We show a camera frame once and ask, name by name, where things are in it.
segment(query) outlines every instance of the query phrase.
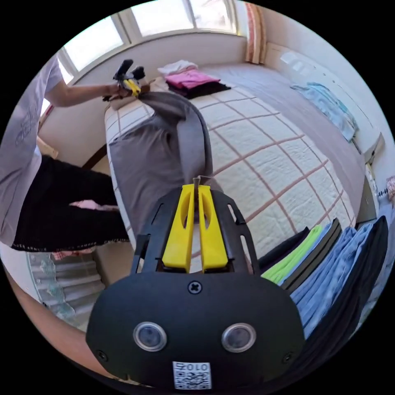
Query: camera lens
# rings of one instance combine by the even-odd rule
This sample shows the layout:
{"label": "camera lens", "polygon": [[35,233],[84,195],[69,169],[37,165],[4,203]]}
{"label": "camera lens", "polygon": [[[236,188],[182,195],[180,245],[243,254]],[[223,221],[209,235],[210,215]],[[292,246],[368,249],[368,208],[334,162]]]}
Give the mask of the camera lens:
{"label": "camera lens", "polygon": [[158,324],[142,322],[133,331],[136,344],[145,351],[160,351],[167,342],[166,333]]}
{"label": "camera lens", "polygon": [[222,334],[222,345],[231,353],[242,353],[253,346],[256,340],[254,328],[245,323],[234,324]]}

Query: windowsill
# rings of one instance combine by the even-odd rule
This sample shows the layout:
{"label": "windowsill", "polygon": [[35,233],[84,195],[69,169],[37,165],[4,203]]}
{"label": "windowsill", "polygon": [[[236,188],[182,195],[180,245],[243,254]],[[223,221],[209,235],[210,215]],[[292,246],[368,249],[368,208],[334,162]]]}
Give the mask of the windowsill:
{"label": "windowsill", "polygon": [[97,66],[101,65],[105,61],[111,59],[115,55],[118,55],[121,52],[127,51],[128,49],[137,47],[141,44],[145,44],[147,42],[153,41],[153,40],[158,40],[161,38],[166,38],[166,37],[173,37],[173,36],[179,36],[179,35],[185,35],[185,34],[225,34],[225,35],[234,35],[234,36],[241,36],[238,33],[235,32],[226,32],[222,30],[213,30],[213,29],[189,29],[189,30],[175,30],[173,32],[165,32],[165,33],[158,33],[154,35],[149,35],[147,37],[143,37],[139,42],[134,42],[132,44],[124,44],[121,45],[106,54],[100,56],[96,60],[94,60],[92,63],[90,63],[88,66],[84,67],[81,71],[79,71],[78,75],[75,76],[69,83],[68,85],[74,85],[78,81],[80,81],[86,74],[88,74],[91,70],[95,69]]}

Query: floor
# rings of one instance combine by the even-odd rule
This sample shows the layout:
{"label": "floor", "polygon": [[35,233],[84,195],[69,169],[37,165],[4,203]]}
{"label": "floor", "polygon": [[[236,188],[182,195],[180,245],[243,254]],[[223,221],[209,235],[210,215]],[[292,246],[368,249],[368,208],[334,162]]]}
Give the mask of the floor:
{"label": "floor", "polygon": [[[110,174],[109,161],[105,156],[92,170]],[[132,267],[133,248],[129,243],[108,244],[94,252],[98,272],[106,286],[129,275]]]}

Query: pink cloth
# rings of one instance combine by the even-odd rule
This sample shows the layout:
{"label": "pink cloth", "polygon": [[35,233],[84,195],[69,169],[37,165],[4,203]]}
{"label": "pink cloth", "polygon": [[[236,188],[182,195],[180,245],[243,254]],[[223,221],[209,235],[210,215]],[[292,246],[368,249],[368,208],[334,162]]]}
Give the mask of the pink cloth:
{"label": "pink cloth", "polygon": [[395,176],[387,178],[388,197],[390,200],[395,198]]}
{"label": "pink cloth", "polygon": [[[71,203],[70,206],[77,206],[81,209],[100,210],[100,211],[119,211],[118,206],[100,206],[93,200],[83,200],[81,202]],[[87,248],[80,251],[60,251],[52,253],[55,260],[62,260],[67,256],[80,256],[82,254],[90,254],[95,250],[95,247]]]}
{"label": "pink cloth", "polygon": [[207,82],[219,82],[220,79],[210,77],[198,70],[188,70],[179,74],[168,75],[166,81],[179,89],[192,89]]}

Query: screw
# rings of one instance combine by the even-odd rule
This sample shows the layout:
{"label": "screw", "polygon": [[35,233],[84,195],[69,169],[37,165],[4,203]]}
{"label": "screw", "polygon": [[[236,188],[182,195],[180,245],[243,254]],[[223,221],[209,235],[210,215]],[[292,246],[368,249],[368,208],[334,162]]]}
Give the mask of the screw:
{"label": "screw", "polygon": [[284,357],[283,357],[282,363],[284,363],[284,364],[288,363],[292,359],[292,357],[293,357],[293,352],[292,351],[287,353],[287,354],[285,354]]}
{"label": "screw", "polygon": [[97,350],[96,353],[97,353],[98,357],[99,357],[102,361],[104,361],[104,362],[107,362],[107,361],[108,361],[108,357],[107,357],[107,355],[106,355],[103,351]]}
{"label": "screw", "polygon": [[202,292],[202,285],[198,281],[192,281],[188,285],[188,291],[189,293],[192,293],[193,295],[197,295],[198,293]]}

